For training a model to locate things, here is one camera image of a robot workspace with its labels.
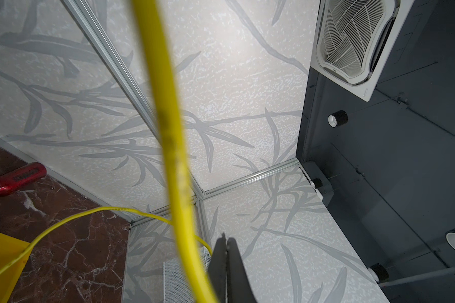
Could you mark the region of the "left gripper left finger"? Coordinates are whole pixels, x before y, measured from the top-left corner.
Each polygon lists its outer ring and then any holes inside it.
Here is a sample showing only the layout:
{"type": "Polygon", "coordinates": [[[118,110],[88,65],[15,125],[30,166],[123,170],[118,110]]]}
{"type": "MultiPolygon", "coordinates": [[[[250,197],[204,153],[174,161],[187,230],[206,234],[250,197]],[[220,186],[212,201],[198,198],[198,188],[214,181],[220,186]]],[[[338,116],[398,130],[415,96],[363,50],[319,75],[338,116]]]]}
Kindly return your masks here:
{"type": "Polygon", "coordinates": [[[222,234],[217,239],[214,250],[211,254],[211,262],[207,269],[212,288],[217,296],[218,302],[226,302],[226,236],[222,234]]]}

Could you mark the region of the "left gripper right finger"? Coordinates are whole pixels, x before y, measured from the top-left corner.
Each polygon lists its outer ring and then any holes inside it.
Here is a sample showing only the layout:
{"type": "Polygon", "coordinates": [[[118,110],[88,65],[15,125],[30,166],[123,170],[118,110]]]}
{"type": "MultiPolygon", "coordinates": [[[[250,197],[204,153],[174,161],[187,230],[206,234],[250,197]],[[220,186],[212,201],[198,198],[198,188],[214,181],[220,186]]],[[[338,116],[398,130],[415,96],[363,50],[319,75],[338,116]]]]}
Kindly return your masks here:
{"type": "Polygon", "coordinates": [[[256,303],[236,240],[227,240],[227,299],[229,303],[256,303]]]}

